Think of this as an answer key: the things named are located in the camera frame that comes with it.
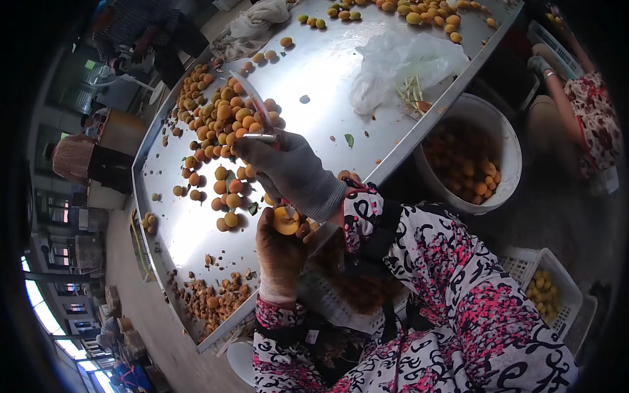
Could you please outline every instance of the green leaf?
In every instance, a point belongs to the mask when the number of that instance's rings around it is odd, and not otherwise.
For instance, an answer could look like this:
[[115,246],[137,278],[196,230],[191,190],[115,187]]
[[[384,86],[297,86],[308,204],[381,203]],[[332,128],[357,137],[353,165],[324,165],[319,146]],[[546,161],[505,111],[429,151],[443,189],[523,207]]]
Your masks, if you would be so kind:
[[352,136],[352,134],[345,134],[345,140],[347,141],[347,146],[352,148],[353,147],[353,136]]
[[258,212],[258,202],[251,202],[247,209],[249,209],[249,214],[255,216],[255,213]]
[[225,179],[225,186],[227,189],[227,194],[231,194],[230,193],[230,183],[233,179],[236,179],[236,175],[234,174],[234,171],[232,170],[228,170],[227,171],[227,179]]

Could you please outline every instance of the red floral dress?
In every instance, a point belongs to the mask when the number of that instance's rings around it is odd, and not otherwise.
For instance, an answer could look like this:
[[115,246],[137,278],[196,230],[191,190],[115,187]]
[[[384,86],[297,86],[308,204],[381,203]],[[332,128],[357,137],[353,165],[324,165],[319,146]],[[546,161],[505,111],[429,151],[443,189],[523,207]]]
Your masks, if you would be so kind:
[[590,178],[597,170],[608,169],[620,159],[622,134],[607,88],[598,72],[589,72],[580,79],[571,79],[564,92],[581,126],[588,151],[579,157],[581,174]]
[[[382,205],[366,187],[346,197],[349,252],[369,240]],[[562,392],[576,380],[568,348],[496,256],[443,206],[404,205],[384,262],[435,327],[407,331],[398,321],[397,337],[383,342],[381,326],[334,386],[322,381],[307,345],[282,347],[256,333],[256,392]],[[306,313],[300,304],[294,313],[257,301],[266,329],[303,324]]]

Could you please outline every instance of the plastic bag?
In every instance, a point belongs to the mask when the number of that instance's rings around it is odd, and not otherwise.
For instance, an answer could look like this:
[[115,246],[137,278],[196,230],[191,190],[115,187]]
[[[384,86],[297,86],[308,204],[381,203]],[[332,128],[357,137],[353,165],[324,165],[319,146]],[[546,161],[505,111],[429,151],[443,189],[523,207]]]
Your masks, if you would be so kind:
[[460,45],[426,33],[408,40],[403,34],[389,31],[371,37],[356,51],[363,55],[363,61],[352,82],[350,104],[364,116],[391,100],[396,81],[403,84],[405,77],[418,75],[425,90],[450,74],[460,75],[468,63]]
[[288,10],[295,5],[286,0],[263,0],[240,11],[212,41],[212,53],[225,62],[255,54],[269,42],[271,25],[288,20]]

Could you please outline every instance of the hand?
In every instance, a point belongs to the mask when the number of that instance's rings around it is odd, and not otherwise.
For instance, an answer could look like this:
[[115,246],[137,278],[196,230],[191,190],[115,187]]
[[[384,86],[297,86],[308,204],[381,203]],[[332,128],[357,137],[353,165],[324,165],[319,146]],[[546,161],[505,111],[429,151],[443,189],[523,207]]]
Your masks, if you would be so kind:
[[550,64],[544,60],[541,56],[533,56],[528,59],[526,62],[526,66],[533,72],[537,73],[541,78],[543,78],[544,71],[552,70]]
[[265,208],[258,221],[255,248],[260,261],[260,297],[280,308],[294,307],[299,272],[308,257],[306,244],[310,226],[303,222],[295,236],[280,234],[273,228],[275,214]]
[[131,55],[131,63],[140,64],[147,57],[149,42],[146,39],[141,39],[135,45],[133,49],[133,55]]
[[256,179],[275,201],[285,197],[297,212],[322,223],[338,209],[347,185],[324,170],[306,139],[276,129],[280,151],[251,138],[234,141],[236,154],[256,170]]
[[123,59],[121,57],[115,57],[115,58],[112,58],[108,62],[109,68],[111,68],[113,73],[116,74],[116,75],[118,75],[118,72],[120,71],[120,65],[122,64],[122,60]]

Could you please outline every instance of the stainless steel table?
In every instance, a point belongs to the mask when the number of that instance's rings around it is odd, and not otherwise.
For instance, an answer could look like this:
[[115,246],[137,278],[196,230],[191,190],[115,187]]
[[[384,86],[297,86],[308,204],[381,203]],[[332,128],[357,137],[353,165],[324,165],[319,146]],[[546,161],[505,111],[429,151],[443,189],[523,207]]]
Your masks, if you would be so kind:
[[[438,26],[411,26],[397,13],[387,13],[373,3],[365,6],[355,5],[352,11],[360,11],[362,20],[342,21],[330,19],[326,10],[329,1],[302,0],[291,10],[289,21],[275,26],[273,37],[263,48],[275,50],[279,61],[257,67],[248,77],[258,89],[263,99],[273,98],[281,107],[281,117],[286,121],[286,130],[300,133],[306,137],[313,150],[321,157],[323,166],[334,173],[343,169],[356,172],[364,180],[381,183],[415,149],[424,136],[431,130],[447,108],[463,93],[468,83],[481,68],[499,41],[513,24],[522,9],[523,3],[512,7],[501,0],[482,2],[492,11],[492,18],[498,22],[498,29],[489,27],[484,19],[487,15],[480,11],[459,12],[461,25],[459,32],[463,37],[462,46],[471,61],[465,71],[456,79],[449,78],[430,89],[425,99],[433,107],[419,122],[401,114],[398,99],[391,97],[391,103],[376,109],[376,120],[361,118],[354,113],[348,101],[350,86],[357,72],[360,71],[362,56],[355,47],[363,46],[370,37],[385,31],[396,30],[400,34],[412,37],[425,32],[448,39],[443,28]],[[307,14],[326,21],[326,28],[319,30],[297,22],[296,16]],[[285,56],[279,45],[282,37],[290,36],[294,48],[286,50]],[[481,41],[489,37],[489,42],[481,49]],[[206,50],[193,64],[206,64],[211,52]],[[249,58],[243,58],[225,64],[222,69],[237,70]],[[222,86],[228,73],[213,72],[216,77],[206,89],[209,96],[217,87]],[[214,212],[210,202],[217,195],[212,189],[214,170],[222,165],[236,172],[244,166],[241,160],[231,163],[225,158],[212,160],[198,171],[207,178],[208,184],[200,188],[207,194],[204,203],[194,202],[188,197],[175,197],[172,188],[175,185],[186,186],[181,177],[182,159],[191,154],[188,145],[196,140],[196,134],[188,131],[181,121],[178,126],[186,130],[181,138],[170,135],[168,146],[162,146],[162,125],[174,107],[183,78],[170,93],[159,109],[146,137],[144,138],[133,166],[135,198],[139,212],[144,215],[151,211],[158,217],[158,231],[155,236],[143,233],[150,250],[150,259],[158,282],[169,298],[175,320],[188,335],[196,340],[201,324],[193,324],[183,313],[183,302],[175,298],[167,284],[168,271],[176,268],[179,274],[175,278],[179,287],[188,279],[188,271],[195,273],[207,284],[216,286],[216,280],[229,278],[232,272],[243,274],[246,269],[258,271],[259,265],[255,248],[255,226],[258,215],[251,216],[247,211],[249,201],[260,202],[264,195],[262,187],[253,181],[245,187],[246,197],[243,206],[238,209],[242,224],[229,232],[219,232],[216,220],[224,212]],[[301,96],[308,95],[310,102],[299,102]],[[349,148],[344,134],[354,138],[353,148]],[[161,194],[159,201],[153,202],[151,195]],[[320,238],[326,238],[331,228],[320,228]],[[219,266],[210,269],[204,267],[204,256],[210,254],[221,257]],[[257,279],[246,282],[253,292],[257,289]],[[198,347],[201,352],[226,336],[255,306],[255,296],[234,312],[213,334]]]

